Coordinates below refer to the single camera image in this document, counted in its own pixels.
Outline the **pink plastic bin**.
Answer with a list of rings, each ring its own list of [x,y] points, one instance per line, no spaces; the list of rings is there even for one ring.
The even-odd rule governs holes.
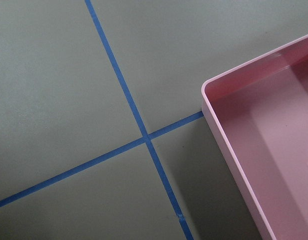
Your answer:
[[[265,240],[308,240],[308,34],[205,81],[202,112]]]

